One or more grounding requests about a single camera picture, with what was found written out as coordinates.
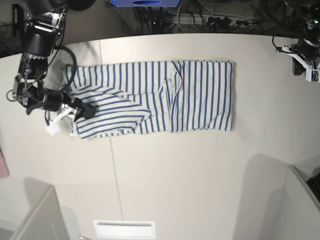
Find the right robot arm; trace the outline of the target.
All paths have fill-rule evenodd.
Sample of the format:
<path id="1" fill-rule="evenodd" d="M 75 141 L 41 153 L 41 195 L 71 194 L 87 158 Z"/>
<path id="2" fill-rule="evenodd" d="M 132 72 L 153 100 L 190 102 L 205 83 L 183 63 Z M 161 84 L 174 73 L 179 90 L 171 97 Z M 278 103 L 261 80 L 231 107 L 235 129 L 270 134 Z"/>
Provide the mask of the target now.
<path id="1" fill-rule="evenodd" d="M 21 7 L 27 15 L 21 44 L 22 55 L 13 82 L 12 100 L 19 102 L 28 115 L 36 109 L 58 112 L 65 108 L 73 121 L 93 118 L 96 110 L 92 105 L 67 93 L 75 79 L 78 65 L 75 54 L 62 45 L 62 38 L 68 11 L 85 11 L 95 1 L 13 0 L 11 3 Z M 72 59 L 71 76 L 59 90 L 44 87 L 44 79 L 50 66 L 48 59 L 53 51 L 65 51 Z"/>

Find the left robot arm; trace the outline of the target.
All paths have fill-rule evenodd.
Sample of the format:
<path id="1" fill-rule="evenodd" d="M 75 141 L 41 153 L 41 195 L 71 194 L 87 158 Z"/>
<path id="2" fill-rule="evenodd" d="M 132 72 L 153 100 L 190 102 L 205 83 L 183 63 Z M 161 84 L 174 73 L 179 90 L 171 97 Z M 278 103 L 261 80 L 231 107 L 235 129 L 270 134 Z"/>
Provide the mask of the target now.
<path id="1" fill-rule="evenodd" d="M 301 20 L 302 30 L 298 41 L 281 51 L 292 57 L 295 76 L 305 74 L 309 82 L 320 81 L 320 2 L 318 0 L 286 0 Z"/>

